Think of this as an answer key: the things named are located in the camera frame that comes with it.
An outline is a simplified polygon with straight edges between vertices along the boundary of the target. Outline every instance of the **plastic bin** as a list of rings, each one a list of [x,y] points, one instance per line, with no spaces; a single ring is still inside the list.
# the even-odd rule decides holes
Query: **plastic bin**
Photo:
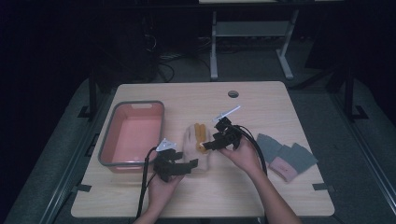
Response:
[[[122,102],[114,107],[98,160],[114,173],[142,172],[149,150],[162,140],[160,101]],[[151,152],[149,161],[157,156]]]

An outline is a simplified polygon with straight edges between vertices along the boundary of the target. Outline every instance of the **gray floor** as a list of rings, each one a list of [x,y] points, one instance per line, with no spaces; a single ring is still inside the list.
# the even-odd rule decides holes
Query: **gray floor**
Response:
[[[304,62],[312,46],[310,41],[293,41],[287,58],[295,79],[283,77],[275,49],[280,40],[249,40],[249,47],[239,45],[234,53],[225,52],[218,56],[218,81],[265,81],[279,80],[286,86],[296,85],[319,70],[304,68]],[[168,63],[175,69],[171,82],[210,81],[207,67],[208,52],[196,58],[183,58]],[[166,76],[171,73],[162,67]],[[374,151],[389,182],[396,186],[396,164],[392,162],[396,151],[396,129],[376,106],[371,93],[364,85],[356,82],[355,104],[361,105],[369,119],[351,124],[340,111],[338,102],[342,92],[329,94],[324,86],[328,77],[301,91],[290,91],[290,98],[303,125],[304,132],[318,159],[318,167],[324,182],[332,188],[330,194],[335,207],[334,217],[302,217],[304,223],[396,223],[396,216],[377,185],[368,162],[361,152],[361,145],[354,138],[351,126],[358,128]],[[154,82],[163,82],[157,77]],[[88,82],[81,84],[66,108],[57,128],[49,140],[40,160],[26,182],[20,197],[9,213],[7,223],[51,223],[42,217],[55,217],[54,223],[132,223],[132,218],[75,218],[70,215],[75,193],[68,193],[83,177],[89,157],[84,157],[91,139],[99,133],[112,94],[99,94],[99,114],[92,122],[77,118],[79,110],[89,103]],[[68,183],[61,183],[67,168],[74,167]],[[60,209],[51,209],[52,195],[60,194],[64,201]],[[160,219],[158,223],[199,223],[197,219]],[[257,223],[256,219],[213,219],[211,223]]]

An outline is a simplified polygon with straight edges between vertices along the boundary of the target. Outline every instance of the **round hole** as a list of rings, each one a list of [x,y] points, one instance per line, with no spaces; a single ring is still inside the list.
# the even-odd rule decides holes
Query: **round hole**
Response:
[[[237,91],[229,91],[228,96],[230,96],[231,98],[236,98],[239,96],[239,93]]]

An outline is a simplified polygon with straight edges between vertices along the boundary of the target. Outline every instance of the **gray cloth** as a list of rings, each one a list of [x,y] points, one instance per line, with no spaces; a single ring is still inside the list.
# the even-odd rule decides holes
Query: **gray cloth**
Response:
[[[274,138],[262,133],[258,134],[256,142],[266,162],[271,163],[275,157],[279,157],[292,166],[298,174],[318,162],[311,152],[297,143],[292,147],[282,146]]]
[[[282,148],[282,145],[274,138],[262,133],[259,133],[256,142],[262,150],[265,161],[268,163],[274,160],[277,152]]]
[[[277,156],[292,166],[298,174],[316,164],[318,160],[305,147],[294,143],[292,147],[283,146]]]

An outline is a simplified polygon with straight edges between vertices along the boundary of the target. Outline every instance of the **white tag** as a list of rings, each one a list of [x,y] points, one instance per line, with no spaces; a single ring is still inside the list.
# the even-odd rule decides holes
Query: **white tag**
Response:
[[[229,111],[225,111],[225,112],[220,113],[217,117],[213,118],[212,120],[213,121],[219,121],[222,118],[224,118],[224,117],[228,116],[229,114],[233,113],[235,110],[237,110],[239,108],[241,108],[241,105],[237,105],[234,109],[231,109]]]
[[[157,146],[156,151],[165,151],[167,149],[175,149],[176,148],[176,143],[171,142],[166,140],[166,138],[164,138],[161,143]]]

